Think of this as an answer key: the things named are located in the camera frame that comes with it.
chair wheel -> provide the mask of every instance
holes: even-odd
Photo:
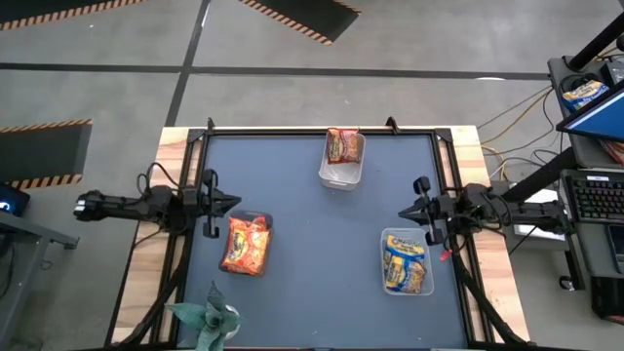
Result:
[[[572,278],[570,278],[568,276],[561,276],[561,277],[559,277],[559,286],[563,290],[567,290],[569,292],[573,292],[574,291],[574,284],[572,283]]]

black floor mat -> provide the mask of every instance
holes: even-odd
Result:
[[[360,15],[336,0],[240,0],[273,20],[324,45],[331,45]]]
[[[0,128],[0,182],[16,189],[82,179],[93,120]]]
[[[0,0],[0,30],[92,14],[146,0]]]

keyboard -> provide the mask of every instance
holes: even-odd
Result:
[[[624,174],[566,170],[562,175],[575,220],[624,223]]]

monitor screen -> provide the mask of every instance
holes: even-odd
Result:
[[[21,216],[28,200],[30,200],[30,195],[8,184],[0,183],[0,212]]]
[[[565,124],[571,133],[624,140],[624,90]]]

orange snack bag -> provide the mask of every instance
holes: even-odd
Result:
[[[328,163],[360,163],[360,145],[356,129],[328,129]]]
[[[227,247],[219,265],[223,271],[253,276],[264,272],[271,239],[270,222],[272,220],[269,216],[268,225],[264,215],[253,216],[252,220],[246,220],[249,214],[257,213],[237,211],[230,217]]]

